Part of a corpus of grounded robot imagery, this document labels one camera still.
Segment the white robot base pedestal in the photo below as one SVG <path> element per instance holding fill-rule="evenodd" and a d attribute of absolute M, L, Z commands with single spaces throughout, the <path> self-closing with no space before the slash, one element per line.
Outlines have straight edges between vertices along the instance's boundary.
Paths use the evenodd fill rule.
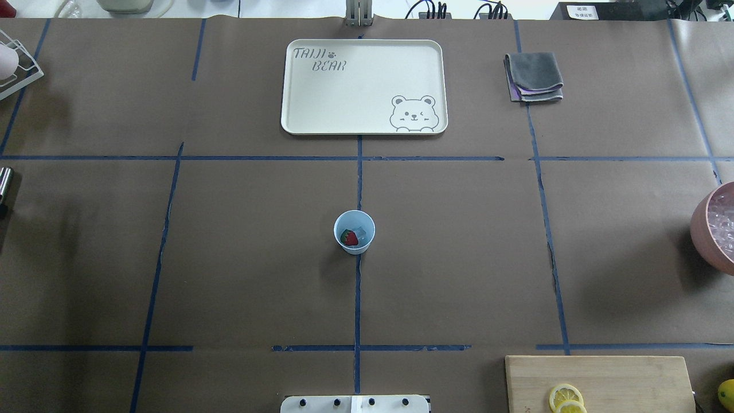
<path fill-rule="evenodd" d="M 299 395 L 288 396 L 280 412 L 431 412 L 424 395 Z"/>

